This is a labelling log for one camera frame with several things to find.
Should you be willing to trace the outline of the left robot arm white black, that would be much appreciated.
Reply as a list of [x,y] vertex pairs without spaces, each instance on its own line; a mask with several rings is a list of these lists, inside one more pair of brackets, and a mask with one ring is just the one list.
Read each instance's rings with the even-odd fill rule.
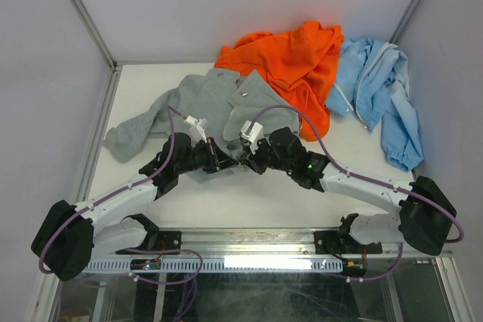
[[115,251],[104,238],[115,228],[114,221],[169,193],[185,173],[215,174],[237,163],[211,137],[193,144],[185,133],[172,134],[150,162],[116,189],[77,204],[61,200],[50,207],[31,245],[40,271],[60,281],[72,280],[95,256]]

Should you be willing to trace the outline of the left aluminium corner post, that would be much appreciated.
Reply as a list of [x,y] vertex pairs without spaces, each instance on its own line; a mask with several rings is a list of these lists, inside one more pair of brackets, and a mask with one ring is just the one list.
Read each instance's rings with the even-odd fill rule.
[[115,69],[117,66],[117,62],[115,61],[112,52],[110,51],[102,35],[100,34],[100,31],[97,28],[94,20],[92,19],[83,0],[69,0],[69,2],[73,6],[80,21],[84,25],[86,31],[88,32],[91,40],[95,44],[104,61],[107,63],[110,69]]

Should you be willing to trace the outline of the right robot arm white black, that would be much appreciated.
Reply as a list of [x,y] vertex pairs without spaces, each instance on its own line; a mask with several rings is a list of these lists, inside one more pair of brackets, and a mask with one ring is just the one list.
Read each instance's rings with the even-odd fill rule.
[[370,204],[379,214],[351,213],[341,219],[337,242],[346,252],[378,243],[406,243],[437,256],[449,242],[457,212],[430,178],[413,182],[379,179],[367,173],[338,167],[327,155],[311,152],[286,127],[263,137],[260,124],[246,124],[240,133],[240,162],[258,174],[267,169],[285,172],[298,186]]

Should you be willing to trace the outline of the grey zip hoodie jacket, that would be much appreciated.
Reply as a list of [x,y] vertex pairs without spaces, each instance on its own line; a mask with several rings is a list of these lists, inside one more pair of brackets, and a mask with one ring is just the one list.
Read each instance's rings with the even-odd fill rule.
[[142,114],[107,131],[103,145],[120,163],[142,151],[149,138],[171,133],[166,107],[183,115],[206,118],[204,130],[231,158],[242,154],[239,133],[262,109],[287,105],[258,72],[241,76],[228,69],[213,68],[206,75],[188,75],[178,87],[166,91]]

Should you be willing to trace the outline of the light blue jacket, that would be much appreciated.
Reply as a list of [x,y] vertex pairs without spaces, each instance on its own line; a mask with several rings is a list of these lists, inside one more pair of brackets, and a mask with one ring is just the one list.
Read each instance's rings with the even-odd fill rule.
[[380,125],[381,147],[393,167],[408,172],[424,160],[408,58],[397,45],[371,38],[344,41],[326,106],[340,117],[355,113],[368,130]]

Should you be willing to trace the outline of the orange jacket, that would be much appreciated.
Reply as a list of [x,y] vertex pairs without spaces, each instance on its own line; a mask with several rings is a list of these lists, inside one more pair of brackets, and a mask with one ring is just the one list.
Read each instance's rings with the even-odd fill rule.
[[300,135],[312,142],[330,128],[326,102],[336,80],[343,41],[342,26],[324,28],[318,21],[307,21],[279,34],[245,35],[233,47],[221,48],[215,66],[243,76],[257,71],[290,106],[308,116],[313,126],[301,118]]

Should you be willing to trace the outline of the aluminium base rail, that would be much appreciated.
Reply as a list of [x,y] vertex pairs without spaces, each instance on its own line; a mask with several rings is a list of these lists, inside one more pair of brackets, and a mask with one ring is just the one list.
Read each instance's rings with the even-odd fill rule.
[[361,245],[353,241],[340,240],[334,230],[314,232],[278,230],[206,230],[206,231],[162,231],[157,226],[144,226],[133,219],[110,225],[94,234],[92,225],[80,228],[65,228],[51,246],[48,239],[53,234],[37,235],[32,242],[32,252],[40,256],[43,250],[44,263],[55,269],[54,263],[68,262],[86,265],[88,262],[109,254],[128,254],[129,248],[136,253],[159,253],[182,248],[198,250],[200,253],[299,253],[299,254],[381,254],[380,243]]

